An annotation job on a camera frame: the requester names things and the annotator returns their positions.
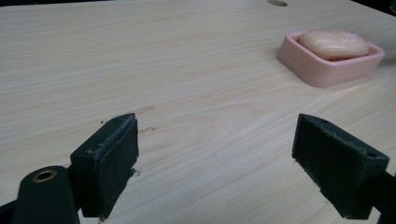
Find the wooden table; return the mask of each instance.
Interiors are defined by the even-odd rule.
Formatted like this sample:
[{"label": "wooden table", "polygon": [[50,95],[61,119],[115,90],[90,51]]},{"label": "wooden table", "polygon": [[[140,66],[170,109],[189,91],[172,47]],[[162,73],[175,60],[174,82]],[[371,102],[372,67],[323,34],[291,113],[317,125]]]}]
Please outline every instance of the wooden table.
[{"label": "wooden table", "polygon": [[[140,157],[106,223],[342,219],[291,158],[299,113],[391,157],[396,20],[347,0],[146,0],[0,8],[0,204],[135,112]],[[317,89],[276,60],[284,36],[339,28],[383,48],[369,77]],[[97,223],[81,217],[81,223]]]}]

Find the pink soap dish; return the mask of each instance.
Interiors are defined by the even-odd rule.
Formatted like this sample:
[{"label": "pink soap dish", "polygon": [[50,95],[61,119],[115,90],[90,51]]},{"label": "pink soap dish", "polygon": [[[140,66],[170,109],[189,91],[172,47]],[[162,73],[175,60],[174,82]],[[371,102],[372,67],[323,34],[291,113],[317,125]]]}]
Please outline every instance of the pink soap dish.
[{"label": "pink soap dish", "polygon": [[300,80],[313,87],[326,88],[368,77],[385,56],[384,50],[368,43],[370,48],[366,56],[338,62],[326,61],[298,43],[304,33],[286,35],[276,58]]}]

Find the light wood tabletop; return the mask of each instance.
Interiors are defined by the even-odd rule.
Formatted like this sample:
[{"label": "light wood tabletop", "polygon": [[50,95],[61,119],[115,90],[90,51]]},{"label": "light wood tabletop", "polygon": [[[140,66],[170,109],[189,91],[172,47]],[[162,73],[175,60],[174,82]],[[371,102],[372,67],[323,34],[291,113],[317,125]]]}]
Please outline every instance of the light wood tabletop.
[{"label": "light wood tabletop", "polygon": [[[106,223],[343,219],[291,157],[297,117],[326,119],[396,172],[396,19],[347,0],[140,0],[0,8],[0,205],[104,122],[136,113],[141,173]],[[277,59],[291,32],[337,28],[386,56],[327,89]],[[81,223],[98,223],[80,216]]]}]

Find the pink container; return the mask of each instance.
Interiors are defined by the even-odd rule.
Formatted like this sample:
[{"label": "pink container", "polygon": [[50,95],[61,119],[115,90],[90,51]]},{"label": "pink container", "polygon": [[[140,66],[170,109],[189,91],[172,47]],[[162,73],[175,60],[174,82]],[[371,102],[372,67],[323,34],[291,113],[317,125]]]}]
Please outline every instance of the pink container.
[{"label": "pink container", "polygon": [[298,43],[304,33],[286,35],[276,58],[300,80],[313,87],[326,88],[368,77],[385,56],[384,50],[368,43],[370,48],[366,56],[339,62],[326,61]]}]

